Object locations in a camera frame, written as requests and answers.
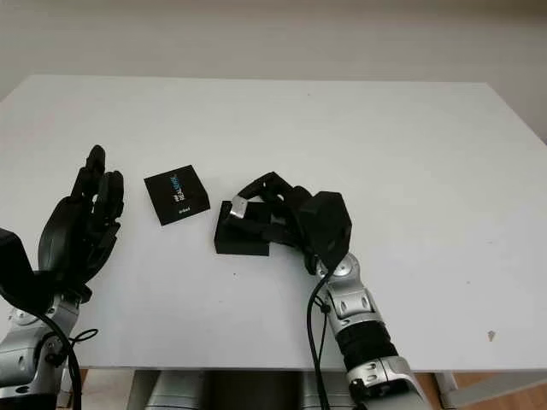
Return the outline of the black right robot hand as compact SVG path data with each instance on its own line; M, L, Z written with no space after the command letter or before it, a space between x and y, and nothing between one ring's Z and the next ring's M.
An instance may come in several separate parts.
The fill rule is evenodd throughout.
M259 222L246 216L250 200L258 196L267 210L282 223ZM300 226L298 213L311 194L302 186L292 186L276 172L262 175L246 185L233 199L226 223L267 242L306 249L307 239Z

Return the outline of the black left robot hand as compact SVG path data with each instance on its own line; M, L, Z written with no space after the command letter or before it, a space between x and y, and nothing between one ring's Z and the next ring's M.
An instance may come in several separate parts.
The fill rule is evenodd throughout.
M91 299L87 283L110 257L124 208L124 179L105 170L106 153L95 145L68 196L56 205L38 244L38 270L55 291Z

